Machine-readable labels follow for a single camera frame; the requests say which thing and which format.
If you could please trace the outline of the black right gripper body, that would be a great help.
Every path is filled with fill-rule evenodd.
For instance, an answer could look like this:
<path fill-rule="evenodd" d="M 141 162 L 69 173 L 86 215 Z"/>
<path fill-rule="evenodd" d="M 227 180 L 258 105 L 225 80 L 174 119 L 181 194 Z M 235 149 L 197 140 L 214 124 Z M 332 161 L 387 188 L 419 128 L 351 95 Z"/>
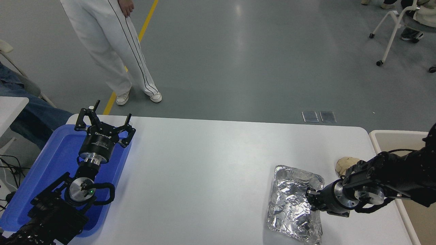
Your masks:
<path fill-rule="evenodd" d="M 336 183 L 337 182 L 332 182 L 320 191 L 320 194 L 318 195 L 318 200 L 320 202 L 318 209 L 320 211 L 341 213 L 341 207 L 339 206 L 334 193 Z"/>

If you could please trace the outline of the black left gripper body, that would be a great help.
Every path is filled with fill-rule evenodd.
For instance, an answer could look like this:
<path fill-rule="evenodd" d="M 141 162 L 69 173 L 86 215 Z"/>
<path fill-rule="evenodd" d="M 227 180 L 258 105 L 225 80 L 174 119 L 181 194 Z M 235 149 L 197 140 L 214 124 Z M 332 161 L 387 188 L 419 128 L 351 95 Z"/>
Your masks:
<path fill-rule="evenodd" d="M 116 127 L 109 124 L 93 125 L 86 129 L 86 138 L 79 150 L 82 159 L 91 155 L 99 155 L 103 160 L 110 160 L 115 143 L 118 142 Z"/>

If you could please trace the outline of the person's left hand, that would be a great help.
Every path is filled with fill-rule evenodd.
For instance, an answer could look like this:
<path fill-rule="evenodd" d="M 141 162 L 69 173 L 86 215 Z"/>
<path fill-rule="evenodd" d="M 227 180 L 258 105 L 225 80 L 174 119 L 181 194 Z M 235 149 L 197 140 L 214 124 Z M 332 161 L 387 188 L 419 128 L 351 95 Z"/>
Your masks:
<path fill-rule="evenodd" d="M 119 7 L 123 15 L 127 18 L 130 17 L 131 13 L 135 9 L 134 2 L 132 0 L 118 0 Z"/>

